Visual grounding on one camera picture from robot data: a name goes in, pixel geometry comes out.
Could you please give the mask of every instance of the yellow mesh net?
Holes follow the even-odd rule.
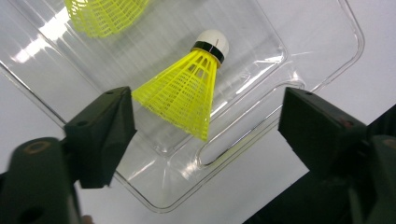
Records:
[[[148,0],[64,0],[76,30],[90,37],[116,34],[131,25]]]
[[[154,114],[206,141],[216,71],[216,59],[195,49],[133,91],[133,97]]]

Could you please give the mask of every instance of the black band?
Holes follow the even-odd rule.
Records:
[[[192,47],[193,49],[203,49],[209,53],[211,53],[215,58],[219,60],[220,63],[224,61],[224,55],[221,53],[221,51],[216,48],[215,46],[208,44],[204,41],[197,41],[195,42],[194,46]]]

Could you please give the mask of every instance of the badminton birdie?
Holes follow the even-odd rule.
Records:
[[[133,91],[142,106],[206,141],[216,72],[229,51],[217,30],[201,33],[191,52]]]
[[[64,0],[76,30],[89,37],[119,33],[143,12],[148,0]]]

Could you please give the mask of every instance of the clear plastic tray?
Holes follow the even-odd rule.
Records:
[[[9,3],[20,14],[2,16],[15,26],[11,33],[1,29],[9,50],[0,49],[0,61],[61,126],[100,92],[135,89],[157,75],[186,55],[202,31],[218,29],[228,37],[207,142],[134,103],[138,133],[116,177],[159,213],[175,209],[275,127],[286,87],[317,91],[363,50],[344,0],[153,0],[134,25],[102,39],[77,33],[62,0]],[[282,13],[285,7],[293,13]],[[13,35],[26,41],[16,43]]]

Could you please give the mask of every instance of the white rounded tip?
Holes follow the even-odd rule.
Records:
[[[223,54],[224,59],[227,57],[228,51],[230,50],[227,38],[218,30],[203,31],[198,36],[197,41],[203,41],[215,46]]]

